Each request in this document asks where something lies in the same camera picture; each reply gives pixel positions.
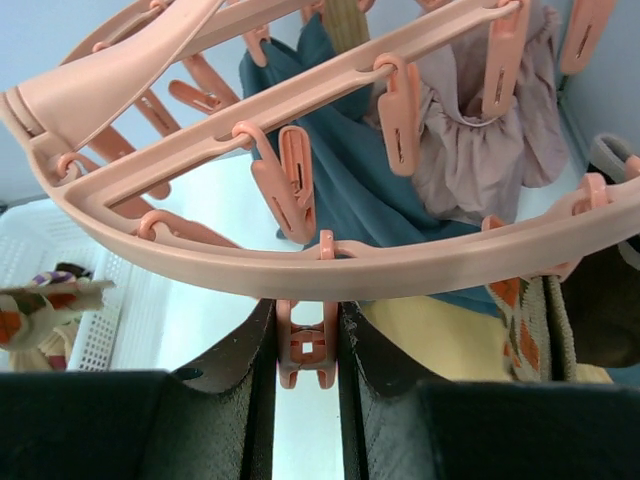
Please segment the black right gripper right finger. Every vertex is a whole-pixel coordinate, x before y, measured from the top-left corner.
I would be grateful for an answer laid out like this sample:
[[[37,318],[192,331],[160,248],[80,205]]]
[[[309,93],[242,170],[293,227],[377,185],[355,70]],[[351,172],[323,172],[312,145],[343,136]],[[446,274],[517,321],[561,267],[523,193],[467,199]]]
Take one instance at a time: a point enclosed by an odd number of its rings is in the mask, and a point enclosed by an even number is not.
[[[627,387],[452,382],[339,308],[348,479],[635,479],[639,393]]]

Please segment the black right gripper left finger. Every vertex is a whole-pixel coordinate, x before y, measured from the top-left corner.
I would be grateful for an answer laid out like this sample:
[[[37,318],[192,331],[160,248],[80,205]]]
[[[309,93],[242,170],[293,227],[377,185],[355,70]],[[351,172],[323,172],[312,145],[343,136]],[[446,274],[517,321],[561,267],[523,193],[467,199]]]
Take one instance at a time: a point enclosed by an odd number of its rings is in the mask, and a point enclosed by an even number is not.
[[[174,372],[1,378],[5,479],[267,479],[275,304]]]

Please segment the argyle patterned sock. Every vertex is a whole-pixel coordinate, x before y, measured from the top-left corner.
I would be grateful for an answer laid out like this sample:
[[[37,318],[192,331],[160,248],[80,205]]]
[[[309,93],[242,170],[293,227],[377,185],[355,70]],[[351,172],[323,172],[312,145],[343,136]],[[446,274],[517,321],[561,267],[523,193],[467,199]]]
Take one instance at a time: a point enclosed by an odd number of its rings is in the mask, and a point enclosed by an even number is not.
[[[503,363],[521,382],[575,382],[573,330],[556,276],[512,278],[487,286],[506,330]]]
[[[103,308],[111,280],[23,286],[1,290],[1,348],[22,351],[38,346],[55,327],[86,311]]]

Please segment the beige purple striped sock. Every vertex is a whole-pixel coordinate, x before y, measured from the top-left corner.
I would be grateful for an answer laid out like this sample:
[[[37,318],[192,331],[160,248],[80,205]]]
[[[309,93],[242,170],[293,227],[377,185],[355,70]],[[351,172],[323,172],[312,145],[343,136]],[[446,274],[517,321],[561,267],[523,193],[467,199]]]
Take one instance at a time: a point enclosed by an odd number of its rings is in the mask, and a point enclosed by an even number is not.
[[[79,320],[57,326],[38,346],[9,353],[13,372],[65,371],[79,329]]]

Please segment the white perforated plastic basket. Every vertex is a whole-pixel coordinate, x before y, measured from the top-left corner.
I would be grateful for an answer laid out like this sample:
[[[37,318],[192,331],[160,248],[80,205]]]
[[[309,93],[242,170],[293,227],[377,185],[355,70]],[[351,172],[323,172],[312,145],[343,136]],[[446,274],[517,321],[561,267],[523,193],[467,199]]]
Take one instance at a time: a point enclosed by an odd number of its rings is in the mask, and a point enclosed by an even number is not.
[[[167,279],[50,200],[1,216],[1,353],[13,371],[157,368],[167,293]]]

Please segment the teal blue cloth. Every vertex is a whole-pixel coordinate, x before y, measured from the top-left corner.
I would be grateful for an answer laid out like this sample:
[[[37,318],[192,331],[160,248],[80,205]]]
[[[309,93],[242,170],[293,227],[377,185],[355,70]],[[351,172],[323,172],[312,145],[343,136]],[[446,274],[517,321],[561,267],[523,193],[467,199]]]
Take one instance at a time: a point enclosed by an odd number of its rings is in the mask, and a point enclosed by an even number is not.
[[[335,57],[321,20],[303,28],[296,48],[277,39],[263,47],[265,67],[245,54],[239,65],[250,97]],[[478,232],[478,227],[436,219],[424,210],[409,178],[389,168],[381,134],[363,117],[372,89],[363,87],[296,120],[310,137],[316,221],[339,240],[394,247]]]

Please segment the pink ruffled cloth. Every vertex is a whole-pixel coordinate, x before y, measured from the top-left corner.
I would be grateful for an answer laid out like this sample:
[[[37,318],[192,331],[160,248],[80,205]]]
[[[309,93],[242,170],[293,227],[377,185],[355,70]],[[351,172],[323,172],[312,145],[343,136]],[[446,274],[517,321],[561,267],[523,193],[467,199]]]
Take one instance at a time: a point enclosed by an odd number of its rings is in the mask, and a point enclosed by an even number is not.
[[[440,219],[516,219],[522,188],[557,180],[569,160],[557,109],[559,13],[530,4],[524,52],[507,112],[481,110],[489,28],[480,26],[417,62],[421,162],[412,184]]]

